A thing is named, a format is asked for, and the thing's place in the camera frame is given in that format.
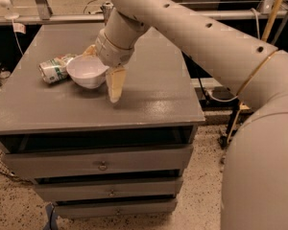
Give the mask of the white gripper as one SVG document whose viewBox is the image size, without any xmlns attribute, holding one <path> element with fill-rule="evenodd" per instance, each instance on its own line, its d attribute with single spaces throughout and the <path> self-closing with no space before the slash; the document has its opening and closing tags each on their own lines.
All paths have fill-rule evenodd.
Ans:
<svg viewBox="0 0 288 230">
<path fill-rule="evenodd" d="M 83 52 L 84 56 L 97 55 L 100 61 L 110 67 L 106 73 L 106 82 L 108 96 L 113 104 L 120 100 L 126 78 L 125 67 L 119 65 L 127 64 L 133 52 L 134 48 L 121 49 L 112 44 L 106 37 L 104 29 L 98 33 L 95 45 L 88 46 Z"/>
</svg>

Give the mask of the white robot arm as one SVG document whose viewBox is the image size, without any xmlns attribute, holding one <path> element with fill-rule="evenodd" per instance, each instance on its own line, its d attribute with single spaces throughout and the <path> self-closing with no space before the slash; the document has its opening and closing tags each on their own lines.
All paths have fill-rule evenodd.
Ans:
<svg viewBox="0 0 288 230">
<path fill-rule="evenodd" d="M 228 147 L 221 230 L 288 230 L 288 53 L 171 0 L 111 2 L 95 42 L 110 99 L 136 40 L 157 29 L 254 111 Z"/>
</svg>

